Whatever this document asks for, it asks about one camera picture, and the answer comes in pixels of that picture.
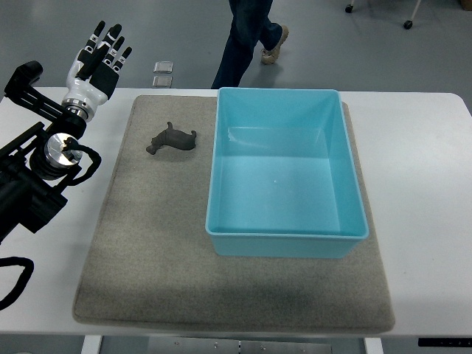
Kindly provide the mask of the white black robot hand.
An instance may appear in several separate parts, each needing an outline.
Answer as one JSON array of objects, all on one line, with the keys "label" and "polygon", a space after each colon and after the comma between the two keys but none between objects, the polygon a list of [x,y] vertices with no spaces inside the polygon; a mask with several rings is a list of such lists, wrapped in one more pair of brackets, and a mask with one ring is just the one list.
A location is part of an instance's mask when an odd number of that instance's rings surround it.
[{"label": "white black robot hand", "polygon": [[66,78],[68,92],[61,105],[84,120],[91,120],[97,108],[114,93],[119,74],[132,48],[121,50],[125,38],[122,25],[115,24],[107,32],[101,21],[86,45],[77,53]]}]

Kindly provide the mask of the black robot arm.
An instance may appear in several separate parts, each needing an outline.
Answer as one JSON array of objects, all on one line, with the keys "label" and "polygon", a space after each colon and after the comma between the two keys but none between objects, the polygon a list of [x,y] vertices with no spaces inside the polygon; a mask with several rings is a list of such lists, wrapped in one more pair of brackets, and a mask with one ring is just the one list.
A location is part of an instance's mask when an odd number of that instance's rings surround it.
[{"label": "black robot arm", "polygon": [[37,122],[1,149],[2,238],[18,225],[32,233],[42,229],[65,207],[63,191],[91,178],[102,161],[79,142],[84,118],[33,88],[42,72],[39,62],[27,62],[4,90],[6,98],[50,124]]}]

